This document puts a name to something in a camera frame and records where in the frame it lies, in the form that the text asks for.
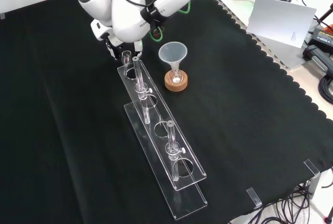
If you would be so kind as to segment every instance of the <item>rack hole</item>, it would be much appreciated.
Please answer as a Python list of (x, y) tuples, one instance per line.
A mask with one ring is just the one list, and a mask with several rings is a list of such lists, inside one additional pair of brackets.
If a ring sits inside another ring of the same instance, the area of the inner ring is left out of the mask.
[(140, 104), (143, 108), (154, 108), (157, 104), (157, 98), (154, 95), (147, 95), (147, 98), (141, 100)]
[(193, 163), (189, 159), (178, 159), (173, 166), (178, 165), (179, 177), (187, 177), (193, 173)]
[(158, 137), (167, 137), (167, 126), (165, 121), (158, 122), (154, 127), (155, 135)]
[(134, 68), (128, 69), (128, 71), (126, 72), (126, 76), (127, 76), (127, 78), (129, 78), (131, 80), (135, 80), (136, 79), (136, 75), (135, 75)]

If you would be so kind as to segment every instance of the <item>clear acrylic stand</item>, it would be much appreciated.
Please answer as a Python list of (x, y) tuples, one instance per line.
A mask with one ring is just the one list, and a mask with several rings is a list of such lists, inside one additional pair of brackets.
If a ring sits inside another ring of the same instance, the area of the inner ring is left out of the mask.
[[(133, 71), (136, 78), (129, 75)], [(125, 111), (173, 217), (180, 219), (207, 206), (197, 185), (206, 173), (142, 61), (134, 57), (118, 73), (132, 99)]]
[(260, 200), (260, 198), (258, 197), (257, 193), (255, 192), (255, 190), (253, 188), (249, 188), (246, 192), (248, 192), (251, 200), (253, 201), (253, 203), (255, 204), (255, 208), (254, 210), (260, 208), (262, 206), (262, 201)]

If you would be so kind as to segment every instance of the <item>glass test tube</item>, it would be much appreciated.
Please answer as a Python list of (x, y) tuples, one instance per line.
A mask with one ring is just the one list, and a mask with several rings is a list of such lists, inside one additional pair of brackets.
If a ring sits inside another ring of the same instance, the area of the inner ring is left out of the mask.
[(179, 180), (179, 173), (178, 173), (178, 163), (177, 159), (179, 157), (179, 150), (176, 144), (176, 134), (175, 134), (175, 123), (173, 121), (168, 121), (166, 123), (168, 128), (168, 142), (169, 142), (169, 159), (171, 160), (172, 164), (172, 179), (174, 181)]
[(145, 123), (150, 124), (149, 108), (147, 106), (147, 100), (149, 100), (149, 98), (146, 93), (147, 88), (145, 88), (144, 81), (142, 79), (142, 72), (138, 57), (133, 58), (133, 64), (136, 75), (136, 83), (137, 83), (136, 86), (137, 86), (138, 96), (140, 99), (140, 103), (142, 105), (142, 111), (144, 114)]
[(121, 53), (121, 61), (124, 64), (124, 75), (127, 75), (127, 69), (131, 62), (131, 58), (132, 58), (132, 52), (124, 51), (123, 53)]

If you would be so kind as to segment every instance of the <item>black tablecloth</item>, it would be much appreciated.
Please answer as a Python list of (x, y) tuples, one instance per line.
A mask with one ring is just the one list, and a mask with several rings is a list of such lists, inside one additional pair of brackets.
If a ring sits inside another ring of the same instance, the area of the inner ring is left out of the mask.
[[(77, 0), (0, 21), (1, 223), (172, 223), (123, 105), (119, 64)], [(157, 51), (188, 47), (188, 88), (164, 88)], [(208, 207), (179, 223), (226, 223), (332, 166), (333, 124), (214, 0), (144, 38), (143, 61), (207, 173)]]

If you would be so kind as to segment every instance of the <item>plastic funnel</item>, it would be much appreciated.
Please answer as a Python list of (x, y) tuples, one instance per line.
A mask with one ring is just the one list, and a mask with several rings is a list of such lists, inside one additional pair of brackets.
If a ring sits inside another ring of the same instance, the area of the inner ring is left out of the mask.
[(171, 65), (170, 81), (181, 83), (184, 76), (179, 70), (179, 64), (187, 55), (187, 47), (180, 42), (166, 43), (160, 48), (158, 55), (163, 62)]
[(180, 62), (187, 55), (187, 47), (180, 42), (170, 42), (164, 44), (158, 51), (160, 59), (171, 67), (179, 66)]

